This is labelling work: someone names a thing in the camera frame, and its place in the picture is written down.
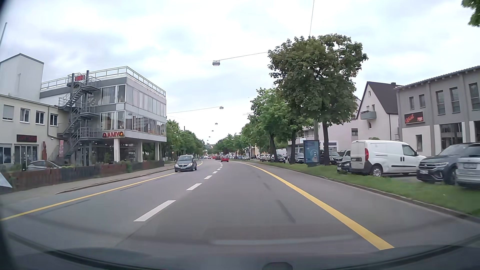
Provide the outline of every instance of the white van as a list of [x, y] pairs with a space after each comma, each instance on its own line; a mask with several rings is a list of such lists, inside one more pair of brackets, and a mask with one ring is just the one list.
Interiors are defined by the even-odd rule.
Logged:
[[356, 140], [350, 148], [351, 171], [373, 176], [417, 172], [420, 160], [424, 158], [408, 143], [399, 141]]

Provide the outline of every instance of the cloud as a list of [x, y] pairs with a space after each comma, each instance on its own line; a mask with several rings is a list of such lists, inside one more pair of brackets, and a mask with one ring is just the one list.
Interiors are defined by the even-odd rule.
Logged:
[[[354, 79], [361, 97], [367, 80], [408, 84], [478, 65], [471, 13], [458, 0], [316, 0], [312, 35], [339, 33], [363, 44], [369, 60]], [[240, 131], [255, 89], [273, 79], [266, 54], [218, 67], [210, 61], [306, 37], [311, 14], [310, 0], [11, 0], [0, 18], [9, 23], [0, 59], [19, 52], [39, 59], [44, 80], [128, 65], [166, 90], [167, 111], [223, 105], [172, 115], [216, 142]]]

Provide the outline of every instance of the asphalt road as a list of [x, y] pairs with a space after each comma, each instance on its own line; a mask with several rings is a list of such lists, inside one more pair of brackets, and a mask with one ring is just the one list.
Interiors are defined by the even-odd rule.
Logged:
[[[455, 244], [480, 224], [262, 164], [202, 160], [173, 170], [2, 208], [8, 233], [53, 249], [162, 255], [362, 253]], [[9, 240], [14, 255], [35, 252]]]

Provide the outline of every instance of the metal staircase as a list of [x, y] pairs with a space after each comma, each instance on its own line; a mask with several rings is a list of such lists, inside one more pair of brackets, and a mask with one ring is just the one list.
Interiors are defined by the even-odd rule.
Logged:
[[63, 156], [71, 156], [83, 140], [98, 138], [98, 131], [89, 127], [89, 120], [99, 117], [97, 104], [93, 94], [100, 91], [97, 87], [100, 80], [86, 74], [72, 74], [67, 83], [72, 91], [59, 98], [59, 109], [70, 113], [68, 125], [62, 133], [57, 134], [66, 143], [63, 144]]

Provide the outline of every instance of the grass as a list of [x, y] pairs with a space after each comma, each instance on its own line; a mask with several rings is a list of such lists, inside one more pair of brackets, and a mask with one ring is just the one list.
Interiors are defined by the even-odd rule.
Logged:
[[263, 162], [263, 164], [293, 169], [311, 175], [337, 179], [361, 186], [386, 191], [418, 201], [457, 210], [480, 217], [480, 191], [445, 184], [408, 183], [390, 177], [370, 175], [339, 174], [336, 166], [307, 167], [306, 164], [284, 164]]

